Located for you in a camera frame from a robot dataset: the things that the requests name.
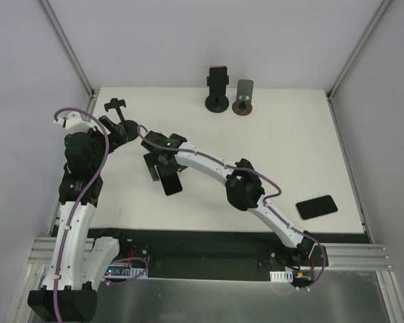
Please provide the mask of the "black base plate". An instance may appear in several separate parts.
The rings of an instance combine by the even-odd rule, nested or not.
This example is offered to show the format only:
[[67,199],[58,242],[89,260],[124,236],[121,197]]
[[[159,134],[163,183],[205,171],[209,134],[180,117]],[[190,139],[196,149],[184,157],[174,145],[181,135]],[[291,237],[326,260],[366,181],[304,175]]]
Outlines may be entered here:
[[118,239],[123,256],[144,258],[153,279],[268,281],[274,271],[328,267],[327,252],[305,239],[305,252],[285,247],[269,232],[90,229],[89,238]]

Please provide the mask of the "purple phone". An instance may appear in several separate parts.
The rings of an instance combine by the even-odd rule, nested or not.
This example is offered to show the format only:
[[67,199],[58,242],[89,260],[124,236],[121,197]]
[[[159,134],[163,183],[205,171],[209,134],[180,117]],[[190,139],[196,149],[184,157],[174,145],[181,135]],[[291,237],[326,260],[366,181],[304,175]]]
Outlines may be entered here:
[[226,87],[229,84],[228,68],[225,65],[209,68],[207,86],[209,97],[219,98],[226,95]]

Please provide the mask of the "white-edged phone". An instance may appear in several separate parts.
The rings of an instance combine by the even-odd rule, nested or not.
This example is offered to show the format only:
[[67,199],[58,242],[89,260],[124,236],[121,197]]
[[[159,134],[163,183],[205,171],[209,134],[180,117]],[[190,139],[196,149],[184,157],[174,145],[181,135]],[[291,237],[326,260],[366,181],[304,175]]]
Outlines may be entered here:
[[296,203],[296,209],[302,220],[315,219],[338,212],[338,206],[331,195],[298,202]]

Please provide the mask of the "black round-base clamp stand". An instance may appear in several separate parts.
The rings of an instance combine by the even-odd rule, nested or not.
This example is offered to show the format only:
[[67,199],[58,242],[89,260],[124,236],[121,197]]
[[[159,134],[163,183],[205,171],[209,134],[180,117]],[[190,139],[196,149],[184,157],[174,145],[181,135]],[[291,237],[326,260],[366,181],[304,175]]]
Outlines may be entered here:
[[205,99],[205,107],[212,113],[225,112],[229,107],[229,99],[226,96],[226,88],[229,84],[229,76],[207,76],[209,95]]

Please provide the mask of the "black phone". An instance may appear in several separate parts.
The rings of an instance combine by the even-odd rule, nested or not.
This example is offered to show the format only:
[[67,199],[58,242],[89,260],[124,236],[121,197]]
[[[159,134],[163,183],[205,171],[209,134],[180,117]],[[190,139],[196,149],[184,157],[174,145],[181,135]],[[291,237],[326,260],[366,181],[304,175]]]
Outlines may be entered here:
[[182,192],[182,184],[176,172],[160,172],[160,181],[162,183],[162,187],[166,196],[172,196],[174,194]]

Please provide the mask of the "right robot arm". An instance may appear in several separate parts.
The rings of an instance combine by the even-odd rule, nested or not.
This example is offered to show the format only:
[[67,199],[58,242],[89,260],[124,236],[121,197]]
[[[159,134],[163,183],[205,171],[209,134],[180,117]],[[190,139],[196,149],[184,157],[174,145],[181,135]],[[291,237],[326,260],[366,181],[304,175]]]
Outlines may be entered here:
[[184,137],[169,137],[154,131],[140,135],[141,145],[148,150],[144,155],[150,175],[162,183],[165,195],[182,191],[178,173],[192,168],[224,185],[227,201],[239,211],[248,211],[259,218],[281,243],[290,249],[294,264],[305,265],[312,260],[314,249],[322,254],[322,267],[327,266],[324,246],[300,226],[289,220],[265,194],[262,181],[276,186],[266,176],[258,173],[247,160],[229,161],[201,151]]

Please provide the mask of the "black stand with wooden base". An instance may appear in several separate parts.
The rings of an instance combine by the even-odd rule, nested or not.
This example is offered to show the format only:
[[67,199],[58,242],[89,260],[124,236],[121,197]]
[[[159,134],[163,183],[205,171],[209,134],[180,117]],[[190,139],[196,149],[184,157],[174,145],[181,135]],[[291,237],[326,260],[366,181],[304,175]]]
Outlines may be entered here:
[[254,81],[251,79],[239,79],[236,88],[236,100],[232,105],[232,111],[239,116],[247,116],[253,111]]

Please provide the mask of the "tall black clamp stand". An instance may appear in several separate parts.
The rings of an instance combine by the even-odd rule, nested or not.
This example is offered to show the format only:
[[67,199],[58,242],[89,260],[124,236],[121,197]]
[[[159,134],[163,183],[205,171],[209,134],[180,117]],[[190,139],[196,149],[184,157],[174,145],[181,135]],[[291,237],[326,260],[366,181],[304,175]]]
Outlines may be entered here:
[[138,137],[137,127],[138,124],[134,120],[125,119],[121,108],[126,108],[125,99],[111,98],[108,103],[104,104],[104,109],[106,112],[109,110],[115,110],[119,116],[120,122],[119,124],[123,126],[125,134],[127,136],[127,141],[133,141]]

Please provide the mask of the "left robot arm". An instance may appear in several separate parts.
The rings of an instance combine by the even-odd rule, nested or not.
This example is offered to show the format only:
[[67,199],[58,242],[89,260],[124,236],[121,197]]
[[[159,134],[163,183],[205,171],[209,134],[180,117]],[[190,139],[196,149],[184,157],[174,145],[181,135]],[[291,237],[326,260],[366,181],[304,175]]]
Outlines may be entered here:
[[45,322],[91,322],[98,288],[112,261],[126,259],[129,246],[98,238],[85,253],[88,230],[97,209],[105,157],[128,141],[122,124],[101,116],[96,125],[70,112],[57,123],[67,130],[64,174],[59,186],[59,230],[48,272],[28,305]]

